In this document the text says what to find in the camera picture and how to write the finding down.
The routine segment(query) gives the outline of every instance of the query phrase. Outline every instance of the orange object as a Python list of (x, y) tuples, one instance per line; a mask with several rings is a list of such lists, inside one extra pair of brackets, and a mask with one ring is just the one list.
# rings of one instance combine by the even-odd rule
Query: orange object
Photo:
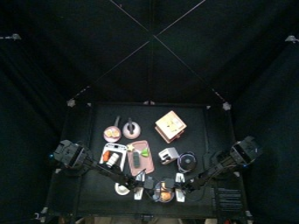
[(110, 158), (110, 150), (103, 154), (103, 162), (107, 162)]

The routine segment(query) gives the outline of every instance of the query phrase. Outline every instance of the black tabletop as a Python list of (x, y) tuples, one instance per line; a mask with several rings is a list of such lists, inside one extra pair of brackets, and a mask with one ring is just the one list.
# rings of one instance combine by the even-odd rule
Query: black tabletop
[[(187, 128), (182, 137), (167, 143), (155, 130), (155, 122), (171, 110), (182, 118)], [(186, 151), (194, 152), (199, 163), (196, 169), (186, 175), (188, 179), (198, 176), (210, 167), (212, 155), (218, 151), (228, 150), (234, 144), (230, 112), (222, 106), (146, 106), (96, 103), (91, 107), (84, 106), (70, 110), (63, 139), (70, 139), (75, 143), (83, 142), (92, 151), (94, 159), (98, 161), (107, 143), (103, 131), (115, 124), (118, 116), (120, 116), (120, 130), (127, 123), (128, 117), (131, 117), (134, 122), (140, 125), (142, 134), (135, 140), (126, 139), (122, 136), (116, 143), (127, 145), (140, 140), (148, 142), (154, 159), (154, 172), (147, 176), (154, 177), (156, 181), (164, 178), (175, 179), (178, 172), (176, 161), (170, 164), (160, 163), (158, 153), (163, 149), (175, 147), (179, 154)], [(127, 159), (124, 173), (131, 174)], [(151, 214), (163, 217), (207, 218), (216, 215), (212, 183), (207, 184), (199, 191), (187, 194), (183, 203), (178, 202), (175, 198), (171, 202), (162, 203), (155, 202), (146, 193), (142, 200), (134, 199), (134, 191), (128, 195), (120, 196), (115, 191), (115, 182), (96, 171), (88, 171), (80, 178), (64, 177), (64, 173), (54, 176), (58, 177), (55, 187), (51, 190), (51, 197), (59, 196), (63, 201), (67, 201), (74, 195), (66, 205), (62, 205), (64, 202), (58, 204), (55, 203), (56, 200), (51, 199), (54, 211), (62, 210), (64, 213), (72, 213), (74, 209), (76, 209), (76, 213), (80, 215), (99, 216)]]

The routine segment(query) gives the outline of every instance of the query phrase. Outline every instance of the white object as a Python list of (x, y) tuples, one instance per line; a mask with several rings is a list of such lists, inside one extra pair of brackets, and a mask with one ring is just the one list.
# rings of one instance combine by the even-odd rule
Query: white object
[(116, 163), (118, 159), (119, 159), (119, 155), (116, 153), (114, 153), (111, 158), (107, 161), (107, 166), (111, 167)]
[(174, 147), (166, 148), (159, 152), (159, 157), (162, 159), (163, 165), (168, 165), (179, 156), (180, 155)]
[[(135, 177), (135, 180), (146, 181), (146, 173), (142, 171)], [(135, 188), (135, 200), (140, 200), (143, 198), (144, 188), (142, 186)]]
[(142, 129), (136, 122), (128, 118), (128, 122), (123, 128), (123, 134), (127, 139), (136, 139), (140, 136)]
[(227, 102), (224, 102), (224, 103), (222, 104), (222, 106), (223, 106), (223, 109), (224, 109), (224, 110), (231, 110), (231, 105), (230, 105)]
[(127, 195), (130, 193), (130, 190), (123, 185), (116, 183), (116, 193), (119, 195)]
[(107, 143), (106, 146), (104, 146), (104, 150), (102, 152), (100, 160), (99, 160), (99, 162), (102, 164), (104, 163), (103, 155), (106, 154), (107, 151), (118, 152), (118, 153), (123, 154), (123, 156), (120, 158), (120, 163), (119, 163), (120, 170), (123, 171), (124, 165), (126, 165), (126, 160), (127, 160), (127, 147), (123, 144), (119, 144), (119, 143)]
[[(182, 173), (176, 173), (175, 176), (175, 182), (183, 183), (184, 182), (184, 176)], [(182, 189), (175, 189), (175, 196), (176, 196), (176, 201), (178, 202), (184, 202), (184, 194)]]

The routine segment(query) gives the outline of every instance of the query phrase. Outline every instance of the black fabric wall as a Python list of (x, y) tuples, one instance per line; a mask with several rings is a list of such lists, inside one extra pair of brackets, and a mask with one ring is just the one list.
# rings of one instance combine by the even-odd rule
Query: black fabric wall
[(66, 101), (90, 87), (78, 101), (212, 104), (218, 91), (238, 139), (266, 150), (246, 176), (252, 214), (297, 223), (299, 44), (285, 39), (298, 9), (295, 0), (3, 0), (0, 36), (23, 40), (0, 39), (0, 221), (43, 208)]
[(0, 63), (0, 223), (31, 223), (46, 203), (66, 101), (14, 41), (0, 41)]
[(239, 97), (238, 138), (256, 137), (264, 155), (246, 175), (252, 214), (262, 223), (299, 223), (299, 45), (290, 44)]

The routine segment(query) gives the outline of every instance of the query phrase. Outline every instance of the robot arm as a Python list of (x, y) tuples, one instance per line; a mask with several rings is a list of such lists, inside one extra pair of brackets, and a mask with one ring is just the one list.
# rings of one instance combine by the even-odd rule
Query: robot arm
[[(240, 165), (250, 165), (260, 154), (262, 150), (254, 141), (254, 137), (248, 136), (243, 141), (236, 142), (232, 145), (227, 156), (216, 165), (186, 182), (174, 183), (174, 185), (170, 185), (170, 188), (182, 189), (188, 193), (194, 190), (200, 190), (212, 178), (220, 175), (224, 171), (234, 170)], [(112, 166), (99, 164), (98, 161), (90, 158), (84, 147), (72, 143), (70, 140), (60, 142), (60, 145), (54, 152), (54, 158), (63, 162), (71, 169), (86, 166), (87, 168), (96, 170), (102, 175), (110, 177), (128, 190), (135, 189), (138, 186), (152, 189), (154, 183), (150, 180), (147, 180), (148, 182), (136, 180), (134, 176), (124, 174), (115, 164)]]
[(143, 182), (138, 181), (131, 175), (124, 174), (115, 164), (108, 166), (107, 164), (99, 164), (98, 161), (92, 160), (84, 147), (72, 143), (70, 140), (63, 140), (60, 142), (60, 145), (54, 152), (54, 158), (64, 163), (66, 167), (70, 169), (86, 166), (88, 169), (96, 170), (128, 190), (143, 185)]
[(184, 183), (176, 183), (176, 187), (191, 193), (194, 190), (200, 190), (206, 183), (227, 170), (234, 171), (238, 166), (250, 165), (263, 153), (254, 139), (252, 136), (247, 136), (243, 141), (236, 142), (219, 163), (198, 177), (188, 179)]

